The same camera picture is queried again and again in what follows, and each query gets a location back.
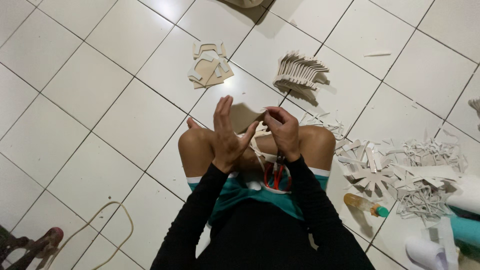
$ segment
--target teal shorts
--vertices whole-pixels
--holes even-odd
[[[309,169],[313,172],[317,181],[320,182],[320,186],[322,186],[322,189],[325,190],[328,177],[330,176],[330,171],[310,167]],[[192,191],[198,185],[201,178],[201,176],[187,177],[188,186]],[[287,184],[288,177],[286,174],[284,174],[282,180],[279,183],[280,190],[284,189]],[[218,196],[218,200],[215,203],[212,215],[208,220],[208,224],[212,225],[214,221],[223,216],[229,209],[234,207],[237,203],[248,198],[260,202],[272,203],[282,209],[288,215],[299,220],[304,220],[303,214],[292,194],[276,194],[263,188],[252,189],[249,188],[249,186],[250,185],[248,185],[247,182],[243,179],[243,175],[241,175],[241,173],[231,173],[228,176],[227,181],[223,185],[220,196]]]

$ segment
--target person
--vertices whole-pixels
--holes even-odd
[[[232,102],[230,96],[218,102],[213,131],[187,120],[190,129],[179,139],[180,157],[187,179],[199,181],[150,269],[374,269],[322,189],[335,150],[333,134],[322,127],[299,127],[283,108],[267,107],[264,123],[272,134],[256,142],[262,152],[276,154],[279,149],[284,154],[291,194],[248,189],[239,175],[229,173],[261,168],[248,147],[259,123],[236,136],[229,117]],[[275,125],[271,117],[283,125]],[[207,221],[211,241],[195,258]]]

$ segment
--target teal fabric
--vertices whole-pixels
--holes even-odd
[[[315,175],[315,178],[318,182],[320,182],[320,186],[322,187],[322,189],[325,190],[327,186],[328,176]],[[227,179],[227,181],[223,185],[222,191],[220,192],[220,196],[218,196],[218,200],[215,203],[212,215],[208,220],[209,225],[212,225],[215,220],[220,218],[225,212],[227,212],[237,203],[248,198],[260,202],[272,203],[282,209],[288,215],[299,220],[304,220],[303,214],[299,206],[297,205],[295,198],[291,194],[276,194],[265,189],[249,189],[245,182],[240,179],[241,174],[239,174],[237,177],[231,177]],[[287,186],[287,184],[288,177],[286,176],[286,174],[284,174],[282,180],[279,183],[280,190],[283,190]],[[188,185],[193,191],[198,185],[198,183],[189,183]]]
[[[452,225],[455,240],[480,247],[480,221],[452,216],[450,224]]]

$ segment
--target hand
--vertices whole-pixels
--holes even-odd
[[[266,107],[266,109],[264,123],[272,132],[276,146],[288,161],[296,161],[300,158],[299,121],[282,107]],[[278,125],[271,117],[283,125]]]
[[[245,152],[258,126],[258,121],[253,122],[242,138],[237,137],[233,132],[230,120],[232,102],[233,97],[231,96],[221,98],[213,115],[216,137],[213,146],[215,158],[212,163],[224,173],[229,173],[235,160]]]

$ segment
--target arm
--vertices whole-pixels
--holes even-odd
[[[300,156],[286,162],[295,196],[326,269],[374,269],[353,234],[342,220],[326,192]]]
[[[313,235],[317,254],[325,269],[373,269],[355,237],[342,221],[320,183],[300,154],[297,118],[280,107],[267,107],[264,122],[272,131],[275,144],[287,160],[295,196]],[[276,125],[275,117],[282,125]]]
[[[151,270],[189,269],[195,262],[195,250],[208,218],[233,163],[248,147],[258,122],[253,122],[242,138],[235,135],[230,120],[233,98],[226,96],[218,102],[214,118],[215,140],[213,159],[207,172],[190,194],[172,222]]]
[[[188,269],[191,266],[200,235],[227,177],[228,174],[210,164],[172,222],[150,269]]]

